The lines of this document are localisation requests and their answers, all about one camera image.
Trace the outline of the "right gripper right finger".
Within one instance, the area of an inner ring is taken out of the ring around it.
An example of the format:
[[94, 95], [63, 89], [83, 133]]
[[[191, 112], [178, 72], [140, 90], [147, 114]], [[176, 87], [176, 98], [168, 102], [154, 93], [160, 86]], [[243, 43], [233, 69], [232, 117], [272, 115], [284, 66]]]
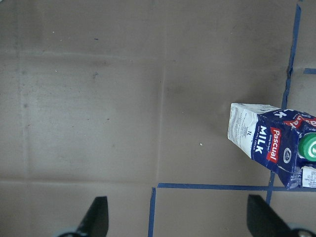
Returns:
[[247, 199], [246, 224], [253, 237], [298, 237], [260, 195]]

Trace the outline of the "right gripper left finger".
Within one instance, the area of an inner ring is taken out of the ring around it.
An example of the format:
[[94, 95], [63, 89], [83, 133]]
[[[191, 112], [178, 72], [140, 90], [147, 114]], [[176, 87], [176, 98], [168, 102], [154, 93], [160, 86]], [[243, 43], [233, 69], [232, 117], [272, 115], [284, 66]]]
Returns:
[[75, 231], [76, 237], [106, 237], [109, 211], [106, 196], [96, 197]]

